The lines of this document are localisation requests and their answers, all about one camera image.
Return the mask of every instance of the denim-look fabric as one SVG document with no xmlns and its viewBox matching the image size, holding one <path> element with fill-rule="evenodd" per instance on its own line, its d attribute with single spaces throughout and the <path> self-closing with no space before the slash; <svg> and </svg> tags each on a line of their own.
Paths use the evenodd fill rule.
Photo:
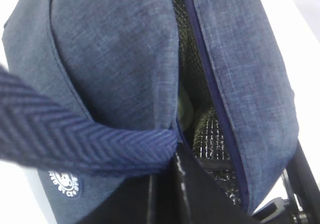
<svg viewBox="0 0 320 224">
<path fill-rule="evenodd" d="M 296 149 L 294 95 L 260 0 L 194 5 L 241 155 L 251 213 Z M 9 70 L 105 125 L 168 128 L 177 108 L 174 17 L 171 0 L 52 0 L 51 7 L 50 0 L 20 0 L 3 36 Z M 47 173 L 39 175 L 57 222 L 66 224 L 123 180 L 81 177 L 82 194 L 70 200 L 57 195 Z"/>
<path fill-rule="evenodd" d="M 260 0 L 193 0 L 252 213 L 295 153 L 294 94 Z"/>
<path fill-rule="evenodd" d="M 171 0 L 50 1 L 20 0 L 7 22 L 11 73 L 110 127 L 175 125 L 179 44 Z M 81 194 L 70 199 L 47 172 L 38 174 L 58 224 L 75 223 L 123 181 L 80 177 Z"/>
</svg>

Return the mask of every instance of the navy blue strap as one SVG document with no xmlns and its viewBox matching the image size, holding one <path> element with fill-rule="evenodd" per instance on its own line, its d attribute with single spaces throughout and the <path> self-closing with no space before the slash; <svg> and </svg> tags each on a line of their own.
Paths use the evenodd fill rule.
<svg viewBox="0 0 320 224">
<path fill-rule="evenodd" d="M 99 176 L 141 176 L 167 167 L 173 130 L 127 131 L 80 117 L 0 67 L 0 158 Z"/>
</svg>

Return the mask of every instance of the white background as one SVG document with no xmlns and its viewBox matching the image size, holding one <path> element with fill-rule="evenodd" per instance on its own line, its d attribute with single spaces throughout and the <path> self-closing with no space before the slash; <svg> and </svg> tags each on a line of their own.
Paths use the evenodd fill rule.
<svg viewBox="0 0 320 224">
<path fill-rule="evenodd" d="M 18 0 L 0 0 L 0 33 Z M 320 181 L 320 0 L 262 0 L 276 36 L 292 88 L 299 139 Z M 0 62 L 6 63 L 2 43 Z M 285 197 L 278 182 L 265 202 Z M 46 224 L 23 170 L 0 162 L 0 224 Z"/>
</svg>

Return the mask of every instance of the silver mesh lining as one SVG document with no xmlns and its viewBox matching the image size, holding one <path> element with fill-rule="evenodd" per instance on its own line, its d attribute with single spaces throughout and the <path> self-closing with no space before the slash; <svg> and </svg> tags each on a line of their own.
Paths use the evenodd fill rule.
<svg viewBox="0 0 320 224">
<path fill-rule="evenodd" d="M 199 158 L 229 160 L 223 129 L 219 125 L 184 0 L 172 0 L 179 32 L 179 81 L 198 111 L 194 117 L 193 152 Z M 233 171 L 208 172 L 235 205 L 240 205 Z"/>
</svg>

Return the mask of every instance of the white logo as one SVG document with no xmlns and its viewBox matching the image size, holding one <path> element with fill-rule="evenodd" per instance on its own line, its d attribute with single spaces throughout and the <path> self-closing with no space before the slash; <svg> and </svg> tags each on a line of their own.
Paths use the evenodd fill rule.
<svg viewBox="0 0 320 224">
<path fill-rule="evenodd" d="M 49 171 L 49 176 L 62 194 L 69 198 L 75 198 L 79 195 L 80 187 L 77 177 L 70 173 L 57 173 L 54 171 Z"/>
</svg>

